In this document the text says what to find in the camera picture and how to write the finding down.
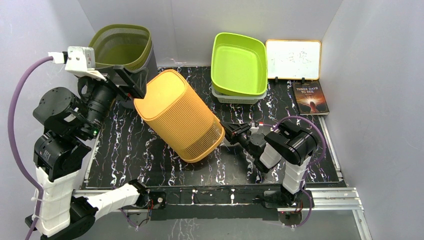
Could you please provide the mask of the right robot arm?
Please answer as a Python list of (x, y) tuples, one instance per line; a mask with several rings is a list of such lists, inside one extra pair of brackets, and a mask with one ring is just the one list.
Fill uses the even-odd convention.
[(252, 132), (247, 123), (221, 121), (225, 139), (230, 144), (241, 145), (253, 157), (254, 165), (268, 173), (281, 161), (285, 173), (280, 189), (268, 190), (260, 196), (266, 208), (295, 207), (300, 203), (305, 189), (305, 172), (318, 146), (318, 140), (307, 129), (289, 121), (282, 122), (267, 134)]

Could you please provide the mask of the orange slatted plastic basket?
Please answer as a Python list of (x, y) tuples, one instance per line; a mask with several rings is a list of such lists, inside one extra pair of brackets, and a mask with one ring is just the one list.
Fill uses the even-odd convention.
[(187, 163), (196, 163), (224, 139), (219, 119), (176, 70), (159, 73), (133, 101), (143, 121)]

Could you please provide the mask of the olive green slatted basket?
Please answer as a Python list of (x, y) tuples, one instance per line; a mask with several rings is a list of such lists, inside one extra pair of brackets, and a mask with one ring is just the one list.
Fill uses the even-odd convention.
[(136, 72), (148, 61), (153, 43), (150, 31), (143, 26), (111, 24), (101, 28), (88, 46), (94, 49), (97, 68), (123, 66)]

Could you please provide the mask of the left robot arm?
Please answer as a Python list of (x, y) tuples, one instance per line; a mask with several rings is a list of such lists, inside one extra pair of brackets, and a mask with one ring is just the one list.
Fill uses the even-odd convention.
[(84, 157), (92, 150), (85, 141), (95, 139), (117, 97), (129, 100), (146, 94), (147, 70), (130, 73), (107, 67), (99, 77), (80, 76), (78, 93), (65, 87), (46, 92), (33, 111), (43, 125), (34, 145), (36, 209), (26, 218), (43, 240), (73, 240), (85, 234), (101, 217), (126, 206), (145, 208), (149, 189), (138, 180), (94, 196), (75, 197), (74, 181)]

